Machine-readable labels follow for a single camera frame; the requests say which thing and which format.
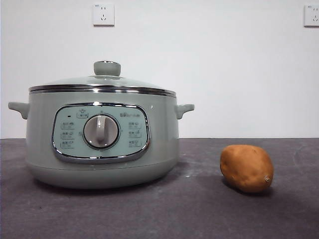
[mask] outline gray countertop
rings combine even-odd
[[[249,195],[227,186],[229,144],[264,148],[272,186]],[[71,190],[33,179],[24,139],[1,140],[2,239],[319,238],[319,139],[181,139],[164,178],[126,188]]]

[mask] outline wall outlet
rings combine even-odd
[[[93,6],[94,26],[114,26],[114,4],[95,4]]]
[[[319,26],[319,4],[305,5],[304,26]]]

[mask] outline pot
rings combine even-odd
[[[27,119],[33,176],[66,188],[113,188],[167,174],[178,159],[178,123],[194,105],[176,93],[119,77],[121,65],[94,63],[95,76],[29,88],[9,109]]]

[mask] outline dial knob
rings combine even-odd
[[[118,129],[118,125],[114,119],[106,115],[98,115],[86,122],[84,137],[91,146],[106,148],[117,139]]]

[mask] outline lid knob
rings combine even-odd
[[[97,76],[119,76],[121,65],[114,61],[97,61],[94,63],[94,73]]]

